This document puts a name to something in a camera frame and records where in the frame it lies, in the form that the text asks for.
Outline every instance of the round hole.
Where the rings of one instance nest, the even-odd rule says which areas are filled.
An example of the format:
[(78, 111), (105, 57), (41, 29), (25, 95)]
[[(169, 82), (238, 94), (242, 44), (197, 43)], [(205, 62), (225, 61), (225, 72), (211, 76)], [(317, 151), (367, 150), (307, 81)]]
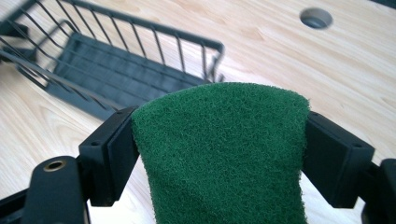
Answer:
[(44, 167), (45, 172), (54, 172), (64, 168), (66, 161), (53, 161)]
[(353, 146), (353, 147), (362, 147), (362, 145), (359, 144), (359, 143), (354, 143), (354, 144), (352, 144), (352, 146)]
[(301, 12), (300, 20), (304, 25), (320, 30), (332, 24), (332, 15), (321, 8), (311, 7)]
[(99, 146), (99, 145), (100, 145), (100, 142), (99, 142), (99, 141), (91, 142), (91, 146), (93, 146), (93, 147), (97, 147), (97, 146)]

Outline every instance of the green sponge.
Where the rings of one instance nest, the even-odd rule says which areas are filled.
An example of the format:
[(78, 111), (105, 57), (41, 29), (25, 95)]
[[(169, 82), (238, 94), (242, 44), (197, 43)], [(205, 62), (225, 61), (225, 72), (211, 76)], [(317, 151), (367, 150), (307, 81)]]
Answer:
[(308, 101), (243, 83), (175, 92), (132, 114), (158, 223), (305, 223)]

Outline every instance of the black wire rack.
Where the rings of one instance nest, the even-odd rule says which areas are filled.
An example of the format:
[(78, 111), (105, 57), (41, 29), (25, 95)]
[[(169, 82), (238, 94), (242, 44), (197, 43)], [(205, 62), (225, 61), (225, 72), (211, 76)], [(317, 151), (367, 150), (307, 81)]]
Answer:
[(28, 0), (2, 19), (0, 42), (3, 61), (100, 119), (222, 81), (220, 42), (84, 1)]

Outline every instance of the black plastic bracket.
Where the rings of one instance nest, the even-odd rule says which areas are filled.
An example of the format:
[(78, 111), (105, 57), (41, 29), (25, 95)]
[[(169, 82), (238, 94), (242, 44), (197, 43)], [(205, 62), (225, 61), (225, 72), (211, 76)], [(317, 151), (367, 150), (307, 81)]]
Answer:
[(21, 223), (89, 222), (77, 161), (62, 156), (37, 165), (27, 191)]
[(315, 112), (305, 133), (303, 172), (332, 207), (353, 208), (360, 173), (370, 167), (374, 148)]
[(131, 113), (114, 113), (80, 146), (84, 193), (93, 206), (111, 206), (120, 199), (139, 153), (132, 134)]

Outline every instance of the light wood surface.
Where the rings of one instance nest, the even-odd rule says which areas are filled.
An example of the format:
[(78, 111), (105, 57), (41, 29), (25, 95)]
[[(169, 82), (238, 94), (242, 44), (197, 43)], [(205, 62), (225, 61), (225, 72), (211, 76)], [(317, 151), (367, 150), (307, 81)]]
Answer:
[[(0, 16), (21, 1), (0, 2)], [(376, 148), (374, 161), (396, 158), (396, 10), (365, 0), (94, 1), (103, 7), (221, 41), (226, 81), (256, 82), (299, 92), (312, 110)], [(332, 14), (326, 30), (304, 26), (299, 14)], [(0, 198), (29, 185), (40, 162), (77, 156), (101, 120), (36, 87), (12, 64), (0, 65)], [(363, 206), (332, 209), (305, 176), (309, 223), (360, 223)], [(141, 161), (111, 208), (91, 208), (92, 223), (153, 223)]]

